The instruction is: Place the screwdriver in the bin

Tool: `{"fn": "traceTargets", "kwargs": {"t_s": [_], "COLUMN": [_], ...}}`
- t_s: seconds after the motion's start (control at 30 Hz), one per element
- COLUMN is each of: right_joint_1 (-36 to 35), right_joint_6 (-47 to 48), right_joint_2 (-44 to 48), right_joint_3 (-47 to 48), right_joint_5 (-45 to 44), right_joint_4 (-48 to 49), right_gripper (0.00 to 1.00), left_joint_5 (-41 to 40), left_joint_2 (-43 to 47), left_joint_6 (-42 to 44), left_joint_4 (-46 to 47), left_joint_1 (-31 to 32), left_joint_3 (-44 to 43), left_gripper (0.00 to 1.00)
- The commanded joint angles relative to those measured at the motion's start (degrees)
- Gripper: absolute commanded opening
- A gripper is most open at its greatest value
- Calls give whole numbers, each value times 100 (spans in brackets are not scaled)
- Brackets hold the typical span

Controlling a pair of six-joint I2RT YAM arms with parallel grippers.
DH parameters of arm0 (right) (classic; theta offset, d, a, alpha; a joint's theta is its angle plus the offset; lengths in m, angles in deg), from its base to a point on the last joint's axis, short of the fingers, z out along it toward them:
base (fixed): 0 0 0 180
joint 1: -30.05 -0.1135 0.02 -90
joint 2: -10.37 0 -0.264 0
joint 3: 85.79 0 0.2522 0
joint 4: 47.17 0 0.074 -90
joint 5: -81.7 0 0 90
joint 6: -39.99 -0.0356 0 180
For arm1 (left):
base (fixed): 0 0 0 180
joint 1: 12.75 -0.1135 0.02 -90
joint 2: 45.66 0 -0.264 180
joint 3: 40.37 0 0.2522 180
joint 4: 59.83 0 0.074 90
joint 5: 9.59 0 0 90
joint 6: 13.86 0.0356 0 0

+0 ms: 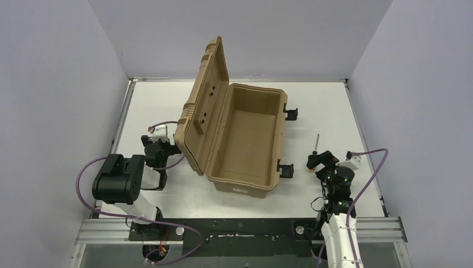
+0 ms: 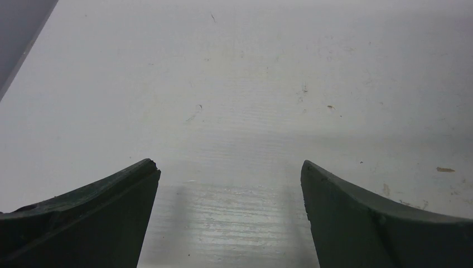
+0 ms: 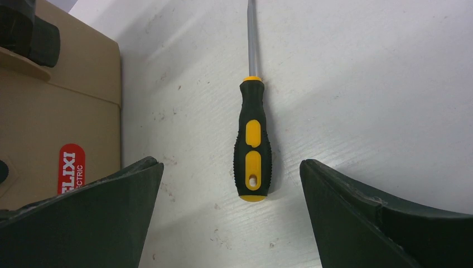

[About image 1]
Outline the black yellow handled screwdriver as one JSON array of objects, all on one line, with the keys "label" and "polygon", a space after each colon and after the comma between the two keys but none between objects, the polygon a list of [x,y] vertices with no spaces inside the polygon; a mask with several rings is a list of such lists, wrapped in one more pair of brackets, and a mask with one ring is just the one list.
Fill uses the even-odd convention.
[{"label": "black yellow handled screwdriver", "polygon": [[[317,155],[317,149],[318,149],[318,142],[319,142],[319,139],[320,139],[320,134],[318,133],[317,134],[317,137],[316,137],[316,144],[315,144],[315,149],[313,150],[312,154],[313,155]],[[312,168],[310,168],[310,172],[314,172],[315,171],[315,166],[313,166]]]}]

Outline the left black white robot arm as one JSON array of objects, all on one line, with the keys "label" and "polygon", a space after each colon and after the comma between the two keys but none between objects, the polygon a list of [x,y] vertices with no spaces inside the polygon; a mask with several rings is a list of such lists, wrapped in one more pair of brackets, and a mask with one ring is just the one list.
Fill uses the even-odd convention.
[{"label": "left black white robot arm", "polygon": [[130,231],[143,238],[157,241],[165,237],[168,228],[159,207],[151,204],[141,190],[162,191],[167,183],[168,158],[180,154],[177,145],[164,136],[141,136],[143,155],[126,158],[110,154],[92,184],[96,200],[114,205],[132,219]]}]

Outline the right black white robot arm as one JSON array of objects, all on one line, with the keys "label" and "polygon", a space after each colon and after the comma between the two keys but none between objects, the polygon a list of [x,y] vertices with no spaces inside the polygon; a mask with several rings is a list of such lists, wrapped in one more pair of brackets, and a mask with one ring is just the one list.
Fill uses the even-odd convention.
[{"label": "right black white robot arm", "polygon": [[308,155],[307,168],[322,186],[324,205],[318,210],[315,234],[324,239],[320,255],[326,254],[329,267],[363,267],[356,237],[356,210],[351,183],[360,167],[360,158],[347,155],[340,161],[330,151]]}]

